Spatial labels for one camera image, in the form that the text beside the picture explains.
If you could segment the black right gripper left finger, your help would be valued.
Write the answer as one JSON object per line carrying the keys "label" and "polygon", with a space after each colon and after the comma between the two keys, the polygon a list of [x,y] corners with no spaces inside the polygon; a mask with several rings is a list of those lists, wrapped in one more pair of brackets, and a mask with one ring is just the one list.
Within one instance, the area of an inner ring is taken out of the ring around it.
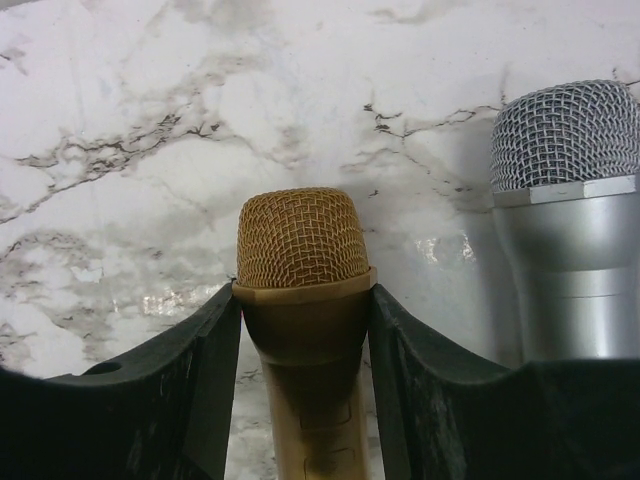
{"label": "black right gripper left finger", "polygon": [[1,373],[5,479],[220,479],[241,327],[222,287],[187,319],[80,375]]}

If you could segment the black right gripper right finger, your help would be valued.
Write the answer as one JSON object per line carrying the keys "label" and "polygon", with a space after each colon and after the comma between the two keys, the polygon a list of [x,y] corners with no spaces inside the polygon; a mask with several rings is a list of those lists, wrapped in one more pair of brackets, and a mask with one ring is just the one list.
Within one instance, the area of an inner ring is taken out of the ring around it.
{"label": "black right gripper right finger", "polygon": [[371,293],[369,351],[389,479],[635,479],[639,364],[508,369]]}

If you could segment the gold microphone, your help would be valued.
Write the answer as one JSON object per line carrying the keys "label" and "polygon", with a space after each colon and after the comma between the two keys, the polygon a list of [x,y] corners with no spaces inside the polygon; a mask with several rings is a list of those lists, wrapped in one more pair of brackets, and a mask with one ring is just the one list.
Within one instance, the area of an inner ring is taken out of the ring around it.
{"label": "gold microphone", "polygon": [[243,205],[232,290],[261,360],[282,479],[369,475],[360,368],[376,281],[345,192],[279,190]]}

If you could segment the silver mesh-head microphone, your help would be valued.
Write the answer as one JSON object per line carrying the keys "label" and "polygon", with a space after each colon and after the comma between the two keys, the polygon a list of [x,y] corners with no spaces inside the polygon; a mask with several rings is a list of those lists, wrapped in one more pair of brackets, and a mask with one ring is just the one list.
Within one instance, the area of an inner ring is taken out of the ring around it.
{"label": "silver mesh-head microphone", "polygon": [[614,80],[507,104],[491,137],[493,218],[526,360],[639,354],[639,103]]}

